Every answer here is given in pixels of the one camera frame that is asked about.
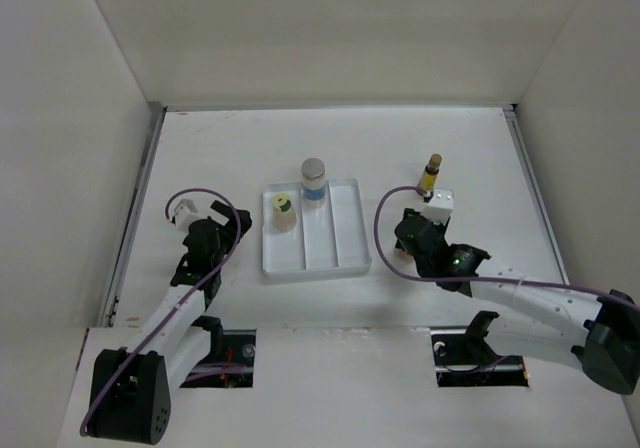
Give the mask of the brown sauce bottle yellow label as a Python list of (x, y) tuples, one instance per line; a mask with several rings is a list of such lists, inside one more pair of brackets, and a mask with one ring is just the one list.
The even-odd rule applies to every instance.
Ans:
[(440, 154), (434, 153), (431, 155), (418, 184), (421, 190), (432, 191), (434, 189), (441, 163), (442, 156)]

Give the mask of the yellow-cap condiment bottle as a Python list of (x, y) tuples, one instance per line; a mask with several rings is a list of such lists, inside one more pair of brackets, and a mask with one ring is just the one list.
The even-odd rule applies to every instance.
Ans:
[(272, 198), (272, 224), (279, 232), (291, 231), (297, 222), (297, 216), (291, 198), (286, 193), (277, 193)]

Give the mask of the grey-lid jar blue label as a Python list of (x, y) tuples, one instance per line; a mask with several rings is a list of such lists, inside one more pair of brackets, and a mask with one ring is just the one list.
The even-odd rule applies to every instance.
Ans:
[(301, 165), (302, 193), (306, 204), (320, 208), (326, 199), (325, 164), (319, 158), (307, 158)]

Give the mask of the pink-cap condiment bottle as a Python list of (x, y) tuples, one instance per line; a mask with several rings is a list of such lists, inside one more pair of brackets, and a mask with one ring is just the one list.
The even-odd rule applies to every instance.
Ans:
[(410, 255), (403, 248), (396, 248), (396, 254), (398, 257), (409, 258)]

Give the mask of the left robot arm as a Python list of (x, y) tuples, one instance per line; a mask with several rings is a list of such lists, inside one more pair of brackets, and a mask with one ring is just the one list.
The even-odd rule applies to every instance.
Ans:
[(251, 229), (251, 214), (219, 196), (220, 223), (182, 200), (168, 218), (186, 234), (185, 254), (160, 306), (128, 344), (96, 357), (83, 437), (156, 445), (170, 421), (172, 397), (182, 386), (227, 387), (253, 375), (243, 353), (253, 337), (224, 330), (206, 311), (221, 286), (221, 270)]

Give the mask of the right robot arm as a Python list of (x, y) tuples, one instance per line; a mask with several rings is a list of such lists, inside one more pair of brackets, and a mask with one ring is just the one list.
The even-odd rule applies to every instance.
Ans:
[(478, 312), (463, 341), (471, 361), (531, 357), (579, 370), (613, 393), (634, 393), (639, 381), (639, 306), (630, 296), (530, 279), (482, 249), (448, 243), (447, 228), (447, 223), (407, 208), (394, 230), (396, 245), (413, 258), (422, 279), (523, 317)]

